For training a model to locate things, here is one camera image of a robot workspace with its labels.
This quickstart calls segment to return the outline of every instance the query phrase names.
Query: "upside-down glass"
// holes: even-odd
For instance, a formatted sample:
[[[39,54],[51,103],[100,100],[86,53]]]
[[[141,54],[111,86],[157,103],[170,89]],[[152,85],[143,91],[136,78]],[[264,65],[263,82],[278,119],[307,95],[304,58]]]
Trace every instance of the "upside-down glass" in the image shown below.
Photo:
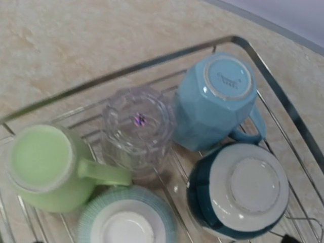
[[[147,86],[121,89],[109,98],[103,121],[106,163],[131,170],[134,179],[163,168],[175,126],[167,97]]]

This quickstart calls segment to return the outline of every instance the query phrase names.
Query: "green mug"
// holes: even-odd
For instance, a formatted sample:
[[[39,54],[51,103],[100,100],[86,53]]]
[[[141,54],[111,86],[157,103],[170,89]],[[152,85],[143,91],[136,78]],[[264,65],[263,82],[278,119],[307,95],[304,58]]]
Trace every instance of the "green mug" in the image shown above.
[[[52,213],[83,205],[96,185],[132,183],[131,172],[95,162],[75,132],[53,124],[34,125],[18,134],[6,170],[18,195]]]

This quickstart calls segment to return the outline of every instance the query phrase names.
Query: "black object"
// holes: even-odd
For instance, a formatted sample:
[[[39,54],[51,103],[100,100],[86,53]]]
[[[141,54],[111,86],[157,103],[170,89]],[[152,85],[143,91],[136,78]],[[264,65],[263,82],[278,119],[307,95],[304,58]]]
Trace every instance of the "black object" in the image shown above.
[[[300,241],[296,240],[295,238],[289,236],[289,235],[285,235],[283,238],[282,238],[282,241],[281,243],[301,243]]]

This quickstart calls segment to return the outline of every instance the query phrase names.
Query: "green mug handle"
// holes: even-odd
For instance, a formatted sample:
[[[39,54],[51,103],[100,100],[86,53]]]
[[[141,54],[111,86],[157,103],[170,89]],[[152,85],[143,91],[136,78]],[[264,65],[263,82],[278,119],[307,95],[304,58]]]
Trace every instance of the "green mug handle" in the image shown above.
[[[98,162],[82,158],[78,175],[96,179],[97,185],[121,185],[129,186],[132,184],[132,173],[124,168],[102,165]]]

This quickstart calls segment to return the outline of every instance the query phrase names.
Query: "faceted blue mug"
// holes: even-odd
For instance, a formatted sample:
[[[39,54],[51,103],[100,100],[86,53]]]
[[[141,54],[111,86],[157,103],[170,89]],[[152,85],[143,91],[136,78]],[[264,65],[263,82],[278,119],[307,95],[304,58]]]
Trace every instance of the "faceted blue mug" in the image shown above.
[[[225,137],[257,144],[266,135],[265,122],[255,106],[257,85],[250,65],[218,52],[202,59],[186,73],[175,97],[176,143],[191,150],[206,150]],[[238,126],[250,118],[257,135]]]

